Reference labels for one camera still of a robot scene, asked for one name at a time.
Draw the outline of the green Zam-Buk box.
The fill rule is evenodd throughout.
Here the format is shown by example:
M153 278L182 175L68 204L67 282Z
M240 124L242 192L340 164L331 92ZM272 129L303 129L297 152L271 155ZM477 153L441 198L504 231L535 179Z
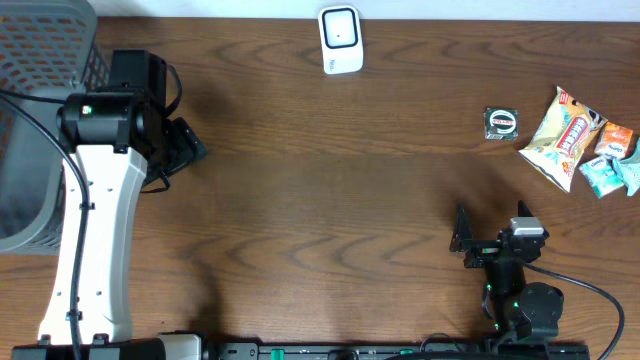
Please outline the green Zam-Buk box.
M515 140L519 135L518 112L507 108L487 108L484 130L487 140Z

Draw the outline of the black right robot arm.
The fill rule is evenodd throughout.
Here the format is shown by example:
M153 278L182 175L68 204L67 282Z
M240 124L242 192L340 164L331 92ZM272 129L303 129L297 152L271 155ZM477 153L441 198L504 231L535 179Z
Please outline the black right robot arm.
M463 205L456 206L456 220L449 251L462 253L466 268L481 268L486 276L488 312L498 332L512 341L548 340L559 333L564 295L542 282L527 282L524 267L541 256L549 238L526 204L494 240L477 240Z

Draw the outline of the teal wet wipes pack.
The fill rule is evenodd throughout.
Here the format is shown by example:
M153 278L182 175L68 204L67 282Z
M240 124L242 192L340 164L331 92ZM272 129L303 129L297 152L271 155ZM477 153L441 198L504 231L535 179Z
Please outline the teal wet wipes pack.
M627 188L627 196L632 197L640 186L640 141L637 141L633 154L626 159L613 159L613 169Z

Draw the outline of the green tissue pack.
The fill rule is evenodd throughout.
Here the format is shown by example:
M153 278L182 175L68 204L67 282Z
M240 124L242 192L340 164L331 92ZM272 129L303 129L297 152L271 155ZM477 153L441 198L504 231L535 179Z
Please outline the green tissue pack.
M609 159L598 156L579 166L592 190L598 198L602 198L624 186L621 178L616 174Z

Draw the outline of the yellow snack bag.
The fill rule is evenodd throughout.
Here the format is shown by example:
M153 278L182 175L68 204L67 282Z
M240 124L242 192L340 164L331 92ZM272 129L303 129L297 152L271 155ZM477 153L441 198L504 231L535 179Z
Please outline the yellow snack bag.
M608 119L561 87L531 141L518 151L530 165L569 193L575 170Z

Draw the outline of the orange tissue pack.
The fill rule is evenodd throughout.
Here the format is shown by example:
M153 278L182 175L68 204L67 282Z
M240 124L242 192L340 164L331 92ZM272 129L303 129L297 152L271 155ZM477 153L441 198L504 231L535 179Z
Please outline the orange tissue pack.
M611 159L623 159L626 157L632 136L631 129L607 122L596 144L595 154Z

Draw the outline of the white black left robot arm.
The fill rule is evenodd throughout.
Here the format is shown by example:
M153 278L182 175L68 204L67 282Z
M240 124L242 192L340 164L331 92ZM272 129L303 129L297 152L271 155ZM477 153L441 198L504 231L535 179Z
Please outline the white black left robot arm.
M207 151L180 101L148 86L75 93L56 113L65 209L54 289L38 341L14 359L205 359L205 340L189 332L136 339L129 305L135 211L142 188L167 182Z

